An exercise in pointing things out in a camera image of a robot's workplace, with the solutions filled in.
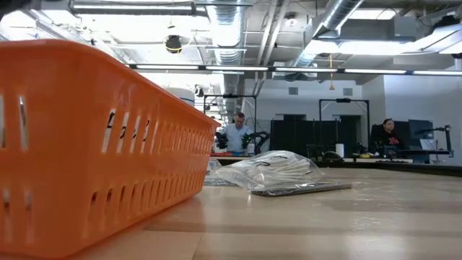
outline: ventilation pipe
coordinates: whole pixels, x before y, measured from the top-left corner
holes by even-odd
[[[239,47],[243,34],[244,7],[241,6],[208,6],[207,12],[212,23],[213,43],[219,47]],[[218,65],[241,65],[242,51],[216,50],[215,58]],[[239,75],[223,74],[224,93],[237,94]],[[236,100],[223,100],[225,121],[230,123],[235,113]]]
[[[311,53],[310,41],[314,37],[338,38],[341,26],[348,20],[353,12],[361,5],[364,0],[330,0],[327,3],[326,11],[321,15],[321,22],[311,19],[306,30],[307,45],[305,50],[292,62],[291,66],[306,67],[313,62],[317,53]],[[285,79],[293,82],[296,79],[305,77],[303,74],[288,74]]]

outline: computer screen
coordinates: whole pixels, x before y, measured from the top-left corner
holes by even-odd
[[[409,130],[412,139],[433,139],[433,123],[428,120],[409,120]]]

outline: man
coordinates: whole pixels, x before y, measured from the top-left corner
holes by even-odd
[[[253,130],[249,126],[244,126],[245,115],[242,112],[237,113],[234,117],[234,123],[231,123],[221,129],[220,134],[226,134],[228,138],[228,152],[241,153],[243,149],[244,134],[252,134]]]

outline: ceiling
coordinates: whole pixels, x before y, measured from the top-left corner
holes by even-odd
[[[82,4],[83,0],[75,0],[74,4]],[[175,2],[184,1],[147,1],[147,0],[86,0],[83,4],[143,4],[163,5],[168,7]],[[294,0],[287,7],[287,14],[292,18],[289,23],[285,19],[277,34],[269,63],[275,61],[287,62],[295,59],[304,49],[306,42],[303,33],[310,18],[324,12],[327,1],[324,0]],[[281,2],[276,8],[273,27],[270,35],[275,32],[275,22]],[[365,0],[350,19],[389,20],[397,15],[421,17],[438,12],[442,9],[456,7],[460,1],[394,1]],[[253,4],[245,10],[244,30],[242,35],[243,64],[255,65],[258,59],[263,32],[268,21],[271,0],[253,0]],[[57,38],[37,26],[35,20],[41,20],[53,29],[62,30],[60,35],[83,43],[96,43],[95,46],[127,64],[215,64],[212,42],[212,25],[208,17],[192,17],[187,15],[120,15],[120,14],[71,14],[65,8],[43,8],[43,11],[24,13],[16,11],[6,15],[0,22],[0,35],[8,40],[32,40],[36,38]],[[165,41],[169,35],[180,35],[183,49],[180,53],[171,54],[165,49]],[[444,69],[453,62],[450,55],[430,54],[419,56],[364,56],[335,53],[331,56],[317,56],[314,63],[318,67],[344,68],[423,68]],[[162,76],[155,73],[143,75],[163,87],[175,85],[192,90],[196,86],[204,86],[207,94],[223,94],[223,80],[218,75],[172,74]],[[323,81],[329,74],[319,74],[317,80]],[[363,84],[370,77],[358,75],[339,75],[336,79],[356,80]],[[203,101],[197,100],[198,108]]]

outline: wooden table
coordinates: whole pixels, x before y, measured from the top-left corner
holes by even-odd
[[[75,259],[462,259],[462,178],[323,170],[355,187],[265,198],[206,186]]]

